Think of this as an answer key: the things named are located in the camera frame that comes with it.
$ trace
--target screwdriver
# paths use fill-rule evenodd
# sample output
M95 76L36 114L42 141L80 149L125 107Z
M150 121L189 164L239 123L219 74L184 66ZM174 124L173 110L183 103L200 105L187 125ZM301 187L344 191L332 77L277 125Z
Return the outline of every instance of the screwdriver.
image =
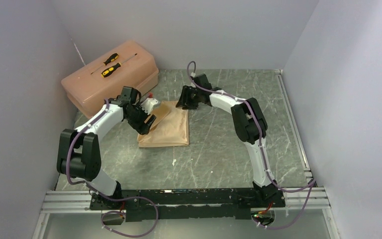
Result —
M105 62L103 62L103 64L107 66L110 62L118 59L118 57L119 57L118 53L113 53L111 56L109 56L109 58ZM96 72L98 69L100 69L100 67L101 66L99 66L95 71L91 72L90 75Z
M118 69L119 67L121 67L121 65L122 65L123 63L127 62L129 59L133 58L133 57L136 56L136 55L137 55L137 53L135 53L134 55L128 57L125 61L123 61L123 62L121 62L121 63L116 63L115 65L113 65L113 66L107 68L106 70L102 71L101 76L102 76L103 78L105 78L105 77L108 77L108 76L112 75L112 73L113 73L116 69Z

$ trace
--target black mounting base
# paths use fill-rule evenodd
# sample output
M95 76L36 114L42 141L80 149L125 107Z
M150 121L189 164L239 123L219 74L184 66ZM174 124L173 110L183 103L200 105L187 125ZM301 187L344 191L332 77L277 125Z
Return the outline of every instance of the black mounting base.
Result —
M158 205L159 219L222 218L251 219L251 208L285 207L281 191L262 200L259 190L254 188L210 188L172 190L123 190L124 198L142 196ZM93 196L90 210L109 210L102 201ZM145 200L125 202L126 222L152 220L156 212Z

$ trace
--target yellow screwdriver handle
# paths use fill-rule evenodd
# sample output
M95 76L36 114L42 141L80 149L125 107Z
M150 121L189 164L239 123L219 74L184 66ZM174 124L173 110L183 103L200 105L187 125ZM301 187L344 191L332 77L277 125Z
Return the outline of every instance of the yellow screwdriver handle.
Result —
M105 62L103 62L103 64L107 66L110 62L113 62L114 60L118 59L118 57L118 53L113 53Z
M113 73L116 69L118 69L119 67L121 67L121 63L116 63L115 65L113 65L113 66L107 68L106 70L104 70L104 71L101 73L101 76L102 76L103 78L106 78L106 77L112 75L112 73Z

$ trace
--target cable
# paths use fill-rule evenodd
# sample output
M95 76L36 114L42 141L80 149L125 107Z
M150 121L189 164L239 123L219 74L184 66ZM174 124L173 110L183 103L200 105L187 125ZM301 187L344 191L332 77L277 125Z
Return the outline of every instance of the cable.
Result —
M270 210L270 208L272 208L272 206L273 206L273 201L269 203L269 206L267 207L267 209L265 209L264 211L259 211L258 213L265 214L268 210Z
M83 134L87 129L89 129L93 124L95 124L99 119L101 119L106 113L107 111L109 110L109 101L107 99L104 99L104 101L106 102L106 108L94 119L92 120L89 124L87 124L83 129L81 129L77 135L74 137L73 141L71 142L70 144L70 148L68 150L68 155L67 155L67 163L66 163L66 170L65 170L65 174L67 175L67 181L69 184L71 185L76 185L76 184L80 184L80 183L85 183L86 186L90 189L90 190L93 190L95 192L97 192L100 196L102 196L103 198L106 198L110 201L113 201L113 202L124 202L124 201L127 201L127 200L130 200L130 199L143 199L143 200L146 200L148 201L153 207L154 209L156 210L156 220L154 221L153 223L153 226L145 233L143 234L140 234L140 235L128 235L128 234L124 234L124 233L121 233L121 232L118 232L116 230L113 230L112 228L106 226L103 222L103 218L108 215L108 214L120 214L120 215L124 215L124 213L122 212L118 212L118 211L109 211L105 214L102 215L101 219L100 219L100 222L102 224L102 228L105 228L107 230L109 230L110 232L113 232L113 233L116 233L118 235L121 235L121 236L124 236L124 237L128 237L128 238L140 238L140 237L143 237L147 234L149 234L157 225L157 222L159 220L159 211L157 210L157 206L156 204L151 201L150 199L148 198L145 198L145 197L138 197L138 196L135 196L135 197L129 197L129 198L122 198L122 199L113 199L113 198L110 198L109 196L99 192L97 189L95 189L92 185L88 184L85 180L82 180L82 181L77 181L77 182L73 182L71 180L71 175L70 175L70 162L71 162L71 156L72 156L72 152L74 151L74 145L75 143L77 142L78 138L80 137L81 134Z
M287 192L287 193L300 192L300 191L302 191L302 190L304 190L304 189L306 189L306 188L309 188L309 190L308 190L308 194L307 194L307 198L305 199L305 203L304 203L304 205L302 206L301 211L300 211L300 212L298 213L298 215L295 217L294 221L292 221L290 224L288 224L288 225L286 225L286 226L282 226L282 227L280 227L279 229L287 228L287 227L291 226L293 223L296 222L296 220L300 217L300 215L301 215L302 212L304 211L305 206L306 206L306 204L307 204L307 202L308 202L308 198L309 198L309 195L310 195L310 193L311 193L311 190L312 190L312 188L314 187L315 179L311 180L306 186L303 186L303 187L298 188L298 189L295 189L295 190L288 190L288 189L282 188L282 187L279 186L277 183L275 183L275 182L273 181L272 177L270 176L270 172L267 171L267 170L268 170L268 167L267 167L267 160L266 160L266 155L265 155L265 153L264 153L264 148L263 148L263 144L262 144L262 135L263 135L263 133L262 133L262 131L261 131L260 124L258 123L257 120L255 120L256 117L255 117L255 114L254 114L253 110L251 109L250 104L249 104L246 100L238 99L237 97L235 97L234 95L231 95L231 94L229 94L229 93L220 93L220 92L217 92L217 91L208 90L208 89L205 89L205 88L199 86L198 84L196 84L196 83L194 82L194 80L192 79L191 74L190 74L190 65L191 65L191 64L194 64L194 71L193 71L193 73L195 74L197 65L196 65L195 61L190 61L190 62L188 63L188 65L187 65L187 76L188 76L188 78L190 79L190 81L191 81L197 88L199 88L200 90L206 91L206 92L210 92L210 93L212 93L212 94L228 96L228 97L230 97L230 98L232 98L232 99L234 99L234 100L237 100L237 101L239 101L239 102L243 102L243 103L247 106L248 110L250 111L250 116L254 119L254 123L255 123L255 125L256 125L256 127L257 127L257 129L258 129L258 131L259 131L259 134L260 134L260 138L259 138L260 151L261 151L261 155L262 155L262 159L263 159L264 168L265 168L265 170L266 170L267 178L270 180L270 182L271 182L275 187L277 187L279 190L281 190L281 191L283 191L283 192Z

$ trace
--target white wall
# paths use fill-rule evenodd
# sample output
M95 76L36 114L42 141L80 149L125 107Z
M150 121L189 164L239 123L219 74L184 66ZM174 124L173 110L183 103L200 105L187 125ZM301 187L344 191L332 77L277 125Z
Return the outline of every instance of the white wall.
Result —
M81 65L50 1L0 0L0 239L33 235L75 114L60 80Z
M53 2L86 63L133 39L163 69L283 69L318 0Z
M382 0L321 0L285 85L342 238L382 238Z

